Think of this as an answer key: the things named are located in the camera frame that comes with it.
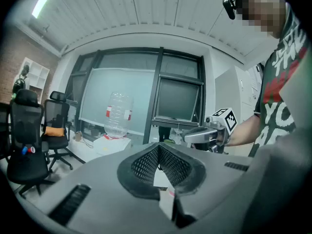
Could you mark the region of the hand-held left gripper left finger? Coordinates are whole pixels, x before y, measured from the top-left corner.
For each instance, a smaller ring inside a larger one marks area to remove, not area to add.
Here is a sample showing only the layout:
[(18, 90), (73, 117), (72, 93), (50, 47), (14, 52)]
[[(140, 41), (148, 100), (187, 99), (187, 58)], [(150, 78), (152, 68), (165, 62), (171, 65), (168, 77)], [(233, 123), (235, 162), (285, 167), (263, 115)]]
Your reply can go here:
[(118, 166), (117, 178), (132, 196), (160, 199), (154, 178), (159, 165), (158, 144), (154, 143), (124, 159)]

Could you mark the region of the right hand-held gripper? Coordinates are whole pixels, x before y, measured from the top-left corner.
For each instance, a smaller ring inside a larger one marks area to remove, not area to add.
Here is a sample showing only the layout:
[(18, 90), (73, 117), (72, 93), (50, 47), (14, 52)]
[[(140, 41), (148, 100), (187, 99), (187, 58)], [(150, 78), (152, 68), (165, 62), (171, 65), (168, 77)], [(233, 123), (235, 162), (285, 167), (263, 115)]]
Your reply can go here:
[(192, 147), (198, 150), (223, 154), (225, 145), (217, 145), (217, 133), (226, 128), (231, 135), (237, 125), (232, 108), (222, 108), (207, 117), (203, 126), (184, 132), (184, 142), (192, 143)]

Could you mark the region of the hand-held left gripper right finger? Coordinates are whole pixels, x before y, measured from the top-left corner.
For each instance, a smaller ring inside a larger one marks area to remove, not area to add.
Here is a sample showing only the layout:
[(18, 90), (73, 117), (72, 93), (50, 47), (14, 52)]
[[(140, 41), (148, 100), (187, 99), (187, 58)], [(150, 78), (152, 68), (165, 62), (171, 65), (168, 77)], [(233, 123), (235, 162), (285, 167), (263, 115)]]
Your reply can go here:
[(201, 161), (165, 143), (158, 145), (158, 162), (176, 195), (195, 193), (206, 178)]

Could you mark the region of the white water dispenser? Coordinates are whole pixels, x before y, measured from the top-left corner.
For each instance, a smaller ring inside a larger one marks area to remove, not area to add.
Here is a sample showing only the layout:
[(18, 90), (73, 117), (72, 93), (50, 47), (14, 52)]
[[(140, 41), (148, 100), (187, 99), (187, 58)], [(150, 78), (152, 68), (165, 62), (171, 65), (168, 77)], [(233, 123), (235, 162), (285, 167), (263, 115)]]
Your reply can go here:
[(129, 147), (131, 147), (131, 140), (127, 137), (112, 138), (103, 135), (93, 142), (93, 149), (100, 156), (114, 154)]

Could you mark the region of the person's right forearm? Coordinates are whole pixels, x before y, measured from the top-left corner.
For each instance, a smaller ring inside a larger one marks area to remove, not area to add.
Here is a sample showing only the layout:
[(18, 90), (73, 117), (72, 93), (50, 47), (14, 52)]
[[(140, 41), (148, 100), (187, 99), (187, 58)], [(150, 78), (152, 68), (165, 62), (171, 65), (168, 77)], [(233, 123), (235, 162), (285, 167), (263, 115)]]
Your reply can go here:
[(260, 133), (259, 129), (259, 115), (249, 117), (234, 129), (226, 146), (239, 146), (255, 142)]

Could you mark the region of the person's right hand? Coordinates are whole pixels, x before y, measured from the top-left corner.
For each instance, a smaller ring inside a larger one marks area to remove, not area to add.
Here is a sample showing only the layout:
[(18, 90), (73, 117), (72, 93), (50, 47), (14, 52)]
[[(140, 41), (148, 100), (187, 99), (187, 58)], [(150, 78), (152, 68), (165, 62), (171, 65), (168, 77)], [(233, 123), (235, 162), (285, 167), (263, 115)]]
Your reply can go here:
[(217, 133), (216, 143), (218, 146), (227, 145), (230, 141), (231, 135), (225, 129), (219, 130)]

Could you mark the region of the black yellow-green backpack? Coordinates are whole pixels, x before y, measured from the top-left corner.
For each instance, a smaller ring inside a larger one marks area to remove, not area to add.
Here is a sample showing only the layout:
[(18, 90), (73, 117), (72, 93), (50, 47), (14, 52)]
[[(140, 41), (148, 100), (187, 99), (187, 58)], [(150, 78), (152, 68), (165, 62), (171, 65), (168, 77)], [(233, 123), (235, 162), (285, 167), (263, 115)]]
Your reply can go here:
[(170, 139), (170, 132), (171, 132), (170, 127), (159, 126), (158, 128), (159, 142), (175, 143), (174, 140)]

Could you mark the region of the black framed window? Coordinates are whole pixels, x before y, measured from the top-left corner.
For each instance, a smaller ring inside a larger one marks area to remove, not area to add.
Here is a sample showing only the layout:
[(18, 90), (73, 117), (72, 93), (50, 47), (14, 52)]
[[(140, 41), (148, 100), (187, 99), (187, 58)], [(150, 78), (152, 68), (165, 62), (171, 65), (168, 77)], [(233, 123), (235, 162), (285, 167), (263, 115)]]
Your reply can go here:
[(162, 47), (97, 50), (74, 62), (65, 93), (74, 129), (90, 141), (106, 134), (104, 127), (79, 119), (86, 84), (93, 69), (128, 68), (155, 72), (143, 135), (127, 132), (134, 145), (158, 142), (158, 128), (170, 127), (170, 139), (181, 142), (183, 130), (202, 124), (205, 113), (205, 65), (202, 56)]

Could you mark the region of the white metal locker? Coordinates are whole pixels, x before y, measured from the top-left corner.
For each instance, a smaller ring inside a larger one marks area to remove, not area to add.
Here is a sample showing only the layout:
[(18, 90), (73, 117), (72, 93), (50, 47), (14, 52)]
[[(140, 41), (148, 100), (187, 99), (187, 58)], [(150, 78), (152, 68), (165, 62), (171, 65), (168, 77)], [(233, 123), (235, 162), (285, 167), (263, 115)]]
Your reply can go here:
[(241, 124), (254, 114), (261, 82), (255, 66), (246, 71), (236, 66), (228, 69), (215, 79), (215, 109), (232, 108)]

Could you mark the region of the clear water jug red label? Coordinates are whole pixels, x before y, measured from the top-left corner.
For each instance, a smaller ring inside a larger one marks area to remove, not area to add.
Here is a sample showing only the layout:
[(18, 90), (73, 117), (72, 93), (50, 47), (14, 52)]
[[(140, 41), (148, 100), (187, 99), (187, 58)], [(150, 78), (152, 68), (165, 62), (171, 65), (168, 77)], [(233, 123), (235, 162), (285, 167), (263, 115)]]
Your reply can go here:
[(119, 92), (112, 92), (106, 110), (104, 129), (110, 138), (122, 138), (129, 129), (134, 99)]

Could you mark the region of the white window blind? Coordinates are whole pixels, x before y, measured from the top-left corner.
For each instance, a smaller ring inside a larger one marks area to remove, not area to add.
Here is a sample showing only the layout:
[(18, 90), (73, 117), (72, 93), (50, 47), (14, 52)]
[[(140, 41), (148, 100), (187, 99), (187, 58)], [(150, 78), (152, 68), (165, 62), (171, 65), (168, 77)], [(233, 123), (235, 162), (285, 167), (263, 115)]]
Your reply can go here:
[(155, 72), (144, 69), (93, 69), (83, 94), (79, 119), (104, 127), (106, 110), (112, 92), (134, 99), (128, 132), (143, 135)]

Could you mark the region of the person's torso black printed shirt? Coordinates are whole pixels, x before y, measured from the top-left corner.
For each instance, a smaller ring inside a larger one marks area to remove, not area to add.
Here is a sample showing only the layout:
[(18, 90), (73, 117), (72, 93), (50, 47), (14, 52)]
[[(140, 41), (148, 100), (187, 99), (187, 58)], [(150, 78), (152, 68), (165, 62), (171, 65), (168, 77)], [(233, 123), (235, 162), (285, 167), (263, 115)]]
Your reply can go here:
[(275, 143), (280, 136), (291, 133), (294, 119), (279, 92), (292, 77), (311, 42), (291, 6), (286, 4), (286, 22), (274, 52), (263, 70), (261, 93), (255, 106), (260, 119), (259, 135), (249, 153), (254, 157), (258, 148)]

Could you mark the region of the orange cushion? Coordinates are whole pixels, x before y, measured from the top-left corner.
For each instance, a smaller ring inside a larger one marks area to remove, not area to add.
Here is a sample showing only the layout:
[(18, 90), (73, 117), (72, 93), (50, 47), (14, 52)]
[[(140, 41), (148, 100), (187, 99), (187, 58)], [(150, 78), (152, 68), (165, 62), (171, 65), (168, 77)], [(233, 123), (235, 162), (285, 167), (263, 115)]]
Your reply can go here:
[(63, 137), (64, 129), (46, 126), (44, 134), (51, 137)]

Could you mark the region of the white shelf unit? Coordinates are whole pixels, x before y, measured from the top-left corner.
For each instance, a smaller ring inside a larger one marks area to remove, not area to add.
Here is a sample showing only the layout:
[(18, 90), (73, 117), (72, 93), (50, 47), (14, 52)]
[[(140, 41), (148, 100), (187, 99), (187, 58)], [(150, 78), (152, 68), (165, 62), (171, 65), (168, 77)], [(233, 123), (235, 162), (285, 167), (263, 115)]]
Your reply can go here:
[(38, 103), (41, 103), (43, 90), (50, 70), (29, 58), (24, 58), (20, 67), (20, 72), (23, 70), (25, 65), (29, 66), (29, 73), (27, 75), (30, 83), (29, 89), (37, 93)]

